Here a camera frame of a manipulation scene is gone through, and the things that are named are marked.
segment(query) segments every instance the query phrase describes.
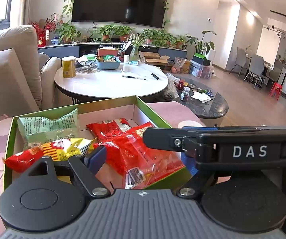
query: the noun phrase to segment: beige sofa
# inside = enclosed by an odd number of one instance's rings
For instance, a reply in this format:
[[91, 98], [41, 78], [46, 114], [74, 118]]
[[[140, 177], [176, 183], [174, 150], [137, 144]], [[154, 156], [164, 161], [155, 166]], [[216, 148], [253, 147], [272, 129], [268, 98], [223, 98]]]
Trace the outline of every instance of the beige sofa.
[[71, 99], [55, 88], [54, 75], [61, 60], [51, 58], [43, 66], [47, 59], [37, 52], [37, 34], [32, 26], [0, 31], [0, 116], [71, 104]]

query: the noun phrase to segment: television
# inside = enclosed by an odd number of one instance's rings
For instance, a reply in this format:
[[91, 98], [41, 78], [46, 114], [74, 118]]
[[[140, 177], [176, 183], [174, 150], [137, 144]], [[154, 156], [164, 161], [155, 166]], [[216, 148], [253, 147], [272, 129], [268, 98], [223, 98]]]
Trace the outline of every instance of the television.
[[167, 0], [74, 0], [73, 22], [115, 22], [161, 28]]

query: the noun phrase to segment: metal bolt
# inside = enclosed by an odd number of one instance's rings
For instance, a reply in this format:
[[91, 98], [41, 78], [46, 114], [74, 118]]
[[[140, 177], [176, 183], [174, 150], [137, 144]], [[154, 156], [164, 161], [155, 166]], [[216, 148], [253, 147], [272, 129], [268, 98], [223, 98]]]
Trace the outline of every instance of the metal bolt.
[[92, 194], [95, 196], [104, 196], [108, 194], [108, 190], [106, 188], [99, 187], [99, 188], [93, 189]]
[[195, 190], [192, 188], [183, 188], [183, 189], [180, 189], [180, 194], [182, 196], [192, 196], [195, 194]]
[[182, 141], [181, 141], [180, 139], [175, 139], [175, 140], [174, 140], [174, 144], [175, 144], [177, 147], [179, 147], [179, 146], [181, 146]]

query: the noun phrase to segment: red stool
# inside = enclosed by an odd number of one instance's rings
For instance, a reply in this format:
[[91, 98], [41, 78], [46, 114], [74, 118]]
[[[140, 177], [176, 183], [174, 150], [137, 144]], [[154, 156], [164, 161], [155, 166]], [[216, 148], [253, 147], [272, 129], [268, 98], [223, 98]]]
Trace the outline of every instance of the red stool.
[[281, 93], [281, 89], [282, 86], [279, 83], [275, 82], [274, 85], [272, 86], [272, 89], [270, 90], [269, 96], [270, 97], [275, 96], [275, 98], [278, 100]]

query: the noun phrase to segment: open gift box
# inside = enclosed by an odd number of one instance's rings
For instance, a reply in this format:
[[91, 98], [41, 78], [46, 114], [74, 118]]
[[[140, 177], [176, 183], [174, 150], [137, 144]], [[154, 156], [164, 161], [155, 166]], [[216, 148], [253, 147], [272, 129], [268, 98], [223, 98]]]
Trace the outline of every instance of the open gift box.
[[[8, 136], [6, 158], [21, 152], [24, 148], [24, 141], [17, 126], [19, 117], [47, 117], [58, 119], [74, 109], [78, 108], [80, 137], [94, 139], [92, 133], [86, 128], [90, 123], [96, 123], [105, 120], [125, 118], [131, 127], [151, 122], [155, 127], [171, 128], [159, 115], [157, 115], [149, 106], [147, 106], [137, 96], [107, 99], [102, 101], [69, 105], [61, 108], [34, 112], [26, 115], [13, 117]], [[18, 173], [5, 166], [3, 176], [4, 190], [12, 183], [12, 180], [18, 177]], [[190, 173], [184, 167], [178, 171], [166, 176], [165, 178], [152, 183], [149, 189], [176, 189], [190, 179]]]

